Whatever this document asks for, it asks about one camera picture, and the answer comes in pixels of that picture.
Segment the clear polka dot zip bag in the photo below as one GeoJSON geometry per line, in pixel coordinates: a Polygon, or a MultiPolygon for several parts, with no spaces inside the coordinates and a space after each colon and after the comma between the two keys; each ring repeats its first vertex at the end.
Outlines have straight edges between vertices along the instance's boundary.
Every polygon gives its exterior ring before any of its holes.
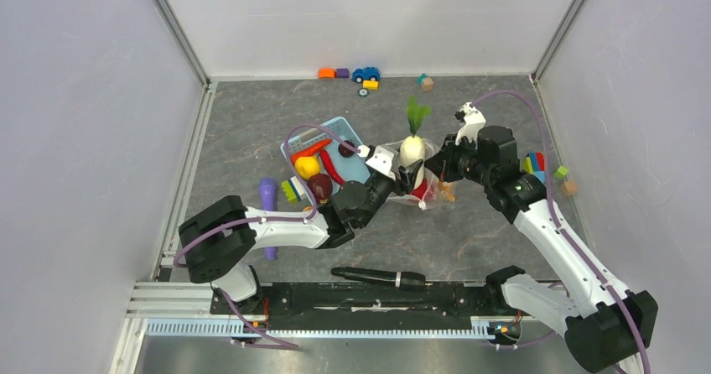
{"type": "Polygon", "coordinates": [[[387,202],[399,203],[417,207],[420,210],[432,210],[456,201],[455,184],[443,183],[436,174],[423,168],[423,179],[420,185],[407,195],[396,195],[391,193],[387,202]]]}

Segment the white toy radish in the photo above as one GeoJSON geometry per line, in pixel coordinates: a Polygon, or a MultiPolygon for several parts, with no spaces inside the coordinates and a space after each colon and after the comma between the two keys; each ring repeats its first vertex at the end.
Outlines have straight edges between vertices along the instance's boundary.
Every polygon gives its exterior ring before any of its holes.
{"type": "Polygon", "coordinates": [[[418,131],[423,125],[423,120],[431,113],[431,107],[417,101],[415,95],[410,95],[407,100],[406,117],[409,126],[409,135],[400,145],[399,157],[402,166],[409,166],[425,158],[425,145],[418,131]]]}

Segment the orange toy food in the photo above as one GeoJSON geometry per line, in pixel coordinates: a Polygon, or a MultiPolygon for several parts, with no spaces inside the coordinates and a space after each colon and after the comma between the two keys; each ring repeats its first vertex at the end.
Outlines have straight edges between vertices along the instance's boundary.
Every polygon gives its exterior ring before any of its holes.
{"type": "Polygon", "coordinates": [[[438,182],[439,196],[447,202],[455,202],[454,183],[439,181],[438,182]]]}

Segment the yellow toy pear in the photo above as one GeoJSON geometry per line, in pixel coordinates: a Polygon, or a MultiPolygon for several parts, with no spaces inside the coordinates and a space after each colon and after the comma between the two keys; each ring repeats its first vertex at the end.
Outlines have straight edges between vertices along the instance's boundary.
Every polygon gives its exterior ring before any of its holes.
{"type": "Polygon", "coordinates": [[[320,163],[315,156],[302,156],[295,160],[294,168],[299,177],[304,180],[309,180],[311,177],[320,173],[320,163]]]}

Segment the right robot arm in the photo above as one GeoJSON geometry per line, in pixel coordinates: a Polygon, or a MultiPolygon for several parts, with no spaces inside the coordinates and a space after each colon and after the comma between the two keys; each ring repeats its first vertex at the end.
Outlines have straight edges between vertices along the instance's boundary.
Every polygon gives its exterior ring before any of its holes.
{"type": "Polygon", "coordinates": [[[560,293],[519,268],[504,268],[487,278],[484,301],[490,311],[528,313],[562,336],[586,371],[636,357],[643,372],[650,372],[646,350],[656,300],[647,291],[631,291],[563,221],[546,183],[521,169],[511,129],[483,127],[474,140],[450,134],[425,165],[447,182],[482,185],[490,205],[537,248],[567,290],[560,293]]]}

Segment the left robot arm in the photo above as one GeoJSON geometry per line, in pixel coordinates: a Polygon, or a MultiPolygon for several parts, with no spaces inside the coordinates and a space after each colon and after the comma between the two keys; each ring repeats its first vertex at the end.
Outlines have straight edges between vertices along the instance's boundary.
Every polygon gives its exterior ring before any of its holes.
{"type": "Polygon", "coordinates": [[[244,256],[266,247],[340,247],[371,222],[390,194],[414,190],[423,166],[418,160],[390,174],[374,170],[364,183],[345,182],[310,212],[259,210],[228,195],[179,227],[174,265],[186,268],[190,282],[212,283],[241,312],[253,313],[262,306],[263,291],[255,270],[242,264],[244,256]]]}

